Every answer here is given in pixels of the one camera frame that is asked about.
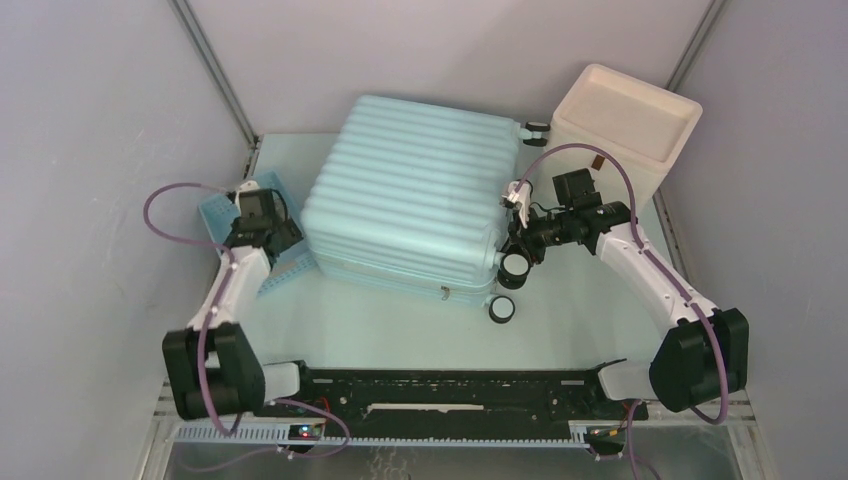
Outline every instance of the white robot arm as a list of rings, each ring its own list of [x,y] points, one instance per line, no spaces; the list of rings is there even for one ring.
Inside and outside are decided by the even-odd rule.
[[[276,257],[303,238],[287,214],[277,213],[275,194],[255,181],[233,193],[239,216],[206,300],[185,329],[168,332],[162,341],[174,403],[184,419],[206,417],[207,402],[217,415],[227,415],[256,411],[268,400],[298,392],[298,366],[263,368],[238,323],[256,301]]]
[[[608,399],[658,399],[669,410],[681,411],[719,396],[719,368],[726,371],[730,392],[743,388],[748,355],[745,317],[735,309],[719,310],[692,288],[649,241],[642,240],[642,227],[631,223],[624,204],[602,203],[588,170],[553,181],[562,207],[545,217],[528,209],[528,192],[518,190],[504,197],[505,205],[515,211],[500,264],[500,284],[520,288],[529,269],[509,271],[510,265],[540,264],[549,246],[584,245],[636,293],[664,339],[652,362],[622,360],[601,366],[598,377]],[[515,183],[508,187],[514,189]],[[514,256],[527,261],[511,261]],[[723,366],[716,365],[704,320],[716,334]]]

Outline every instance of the beige container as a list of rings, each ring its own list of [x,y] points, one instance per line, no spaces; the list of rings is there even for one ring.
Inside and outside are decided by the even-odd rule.
[[[624,166],[633,183],[638,213],[659,188],[701,117],[697,102],[601,65],[583,70],[554,112],[547,150],[564,143],[595,145]],[[590,168],[595,153],[571,149],[554,154],[537,170],[534,198],[555,205],[551,177]],[[628,203],[627,190],[613,165],[591,169],[605,203]]]

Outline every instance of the white wall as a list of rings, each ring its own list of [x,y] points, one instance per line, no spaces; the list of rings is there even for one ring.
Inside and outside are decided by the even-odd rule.
[[[212,252],[146,195],[246,145],[165,0],[0,3],[0,478],[129,478]],[[205,235],[198,194],[155,219]]]
[[[732,2],[664,187],[698,285],[750,321],[749,394],[787,480],[846,473],[846,24],[844,0]]]
[[[260,133],[337,132],[362,93],[549,119],[586,65],[664,85],[709,0],[202,0]]]

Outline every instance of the white cable clip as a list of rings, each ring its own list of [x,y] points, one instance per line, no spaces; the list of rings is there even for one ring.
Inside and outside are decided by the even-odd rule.
[[[518,218],[521,220],[521,225],[527,228],[527,222],[530,220],[530,183],[524,182],[524,185],[516,191],[515,187],[518,186],[518,183],[518,180],[509,182],[503,198],[507,206],[511,205],[512,209],[518,210]]]
[[[236,197],[233,200],[233,203],[236,204],[236,208],[239,211],[239,215],[241,215],[241,205],[239,204],[239,195],[241,195],[242,192],[251,192],[253,190],[259,190],[259,182],[257,182],[256,180],[247,180],[246,182],[243,182],[241,185],[236,187]]]

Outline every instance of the light blue suitcase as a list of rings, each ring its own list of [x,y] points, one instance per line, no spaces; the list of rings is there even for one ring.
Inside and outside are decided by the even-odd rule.
[[[353,107],[302,223],[328,276],[483,306],[506,240],[515,120],[388,98]]]

